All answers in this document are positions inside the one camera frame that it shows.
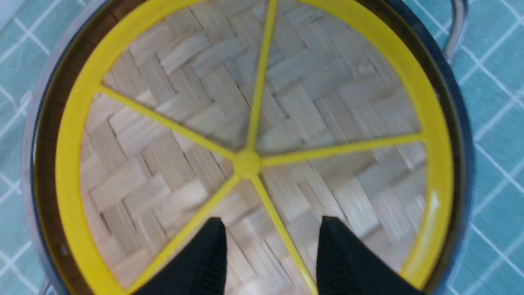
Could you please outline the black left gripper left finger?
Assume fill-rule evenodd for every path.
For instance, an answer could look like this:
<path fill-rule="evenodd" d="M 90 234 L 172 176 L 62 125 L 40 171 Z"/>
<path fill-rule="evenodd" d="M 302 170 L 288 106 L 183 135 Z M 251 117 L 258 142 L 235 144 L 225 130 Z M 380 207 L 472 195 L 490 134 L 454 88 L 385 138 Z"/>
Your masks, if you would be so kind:
<path fill-rule="evenodd" d="M 135 295 L 223 295 L 227 278 L 226 230 L 219 217 L 210 217 L 159 273 Z"/>

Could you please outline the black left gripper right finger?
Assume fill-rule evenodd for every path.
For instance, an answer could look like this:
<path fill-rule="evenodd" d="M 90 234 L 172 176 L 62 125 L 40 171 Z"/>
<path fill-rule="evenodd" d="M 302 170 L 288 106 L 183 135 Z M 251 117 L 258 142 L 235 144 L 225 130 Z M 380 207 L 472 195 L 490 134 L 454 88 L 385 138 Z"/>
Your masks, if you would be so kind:
<path fill-rule="evenodd" d="M 320 295 L 423 295 L 337 217 L 324 216 L 316 259 Z"/>

